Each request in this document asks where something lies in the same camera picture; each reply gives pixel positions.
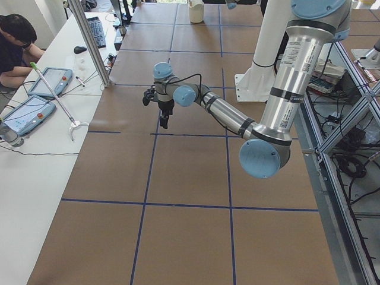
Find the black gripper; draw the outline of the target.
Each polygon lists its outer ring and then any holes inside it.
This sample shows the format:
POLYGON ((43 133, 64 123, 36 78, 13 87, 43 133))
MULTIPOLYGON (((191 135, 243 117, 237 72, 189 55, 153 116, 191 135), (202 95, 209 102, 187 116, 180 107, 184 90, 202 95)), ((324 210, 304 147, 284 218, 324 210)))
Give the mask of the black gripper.
POLYGON ((161 110, 161 115, 159 117, 160 126, 164 129, 168 129, 168 121, 170 115, 173 115, 173 108, 175 106, 175 102, 173 99, 166 102, 158 101, 158 106, 161 110))

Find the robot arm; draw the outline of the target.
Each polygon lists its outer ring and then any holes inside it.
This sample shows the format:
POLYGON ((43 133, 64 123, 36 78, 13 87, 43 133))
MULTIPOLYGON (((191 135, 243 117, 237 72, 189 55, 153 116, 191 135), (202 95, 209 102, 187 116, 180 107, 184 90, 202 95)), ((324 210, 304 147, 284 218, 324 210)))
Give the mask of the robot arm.
POLYGON ((225 3, 227 5, 227 8, 229 10, 232 10, 232 9, 236 8, 238 1, 237 0, 225 0, 225 3))
POLYGON ((156 102, 167 127, 175 105, 199 104, 224 128, 243 138, 239 160, 256 178, 275 175, 289 160, 292 127, 326 43, 349 33, 350 1, 268 1, 251 67, 235 76, 239 102, 265 102, 255 121, 202 83, 173 74, 167 62, 155 64, 145 105, 156 102))

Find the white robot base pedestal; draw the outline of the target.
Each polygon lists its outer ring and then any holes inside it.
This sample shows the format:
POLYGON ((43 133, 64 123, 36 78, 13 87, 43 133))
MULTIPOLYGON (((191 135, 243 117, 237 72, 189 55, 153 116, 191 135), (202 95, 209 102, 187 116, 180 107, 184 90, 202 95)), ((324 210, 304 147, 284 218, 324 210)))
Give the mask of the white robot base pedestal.
POLYGON ((278 54, 285 43, 286 27, 291 16, 289 0, 267 2, 251 67, 235 75, 236 97, 239 102, 268 100, 274 84, 278 54))

